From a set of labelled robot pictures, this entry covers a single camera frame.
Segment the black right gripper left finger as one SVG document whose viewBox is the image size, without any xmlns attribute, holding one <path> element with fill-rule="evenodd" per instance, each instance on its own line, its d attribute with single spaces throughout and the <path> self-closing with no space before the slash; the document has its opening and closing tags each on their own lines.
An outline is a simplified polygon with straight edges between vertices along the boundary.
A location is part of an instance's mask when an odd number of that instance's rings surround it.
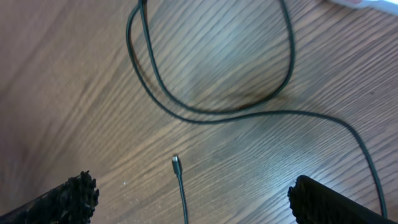
<svg viewBox="0 0 398 224">
<path fill-rule="evenodd" d="M 96 179 L 88 171 L 1 215 L 4 224 L 89 224 L 99 204 Z"/>
</svg>

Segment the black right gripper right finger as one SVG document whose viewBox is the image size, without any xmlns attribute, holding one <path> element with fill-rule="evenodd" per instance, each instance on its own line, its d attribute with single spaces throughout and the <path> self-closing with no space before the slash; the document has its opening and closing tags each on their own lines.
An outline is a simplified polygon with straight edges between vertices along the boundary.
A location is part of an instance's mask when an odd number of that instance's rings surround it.
<svg viewBox="0 0 398 224">
<path fill-rule="evenodd" d="M 298 224 L 397 224 L 305 175 L 297 177 L 288 198 Z"/>
</svg>

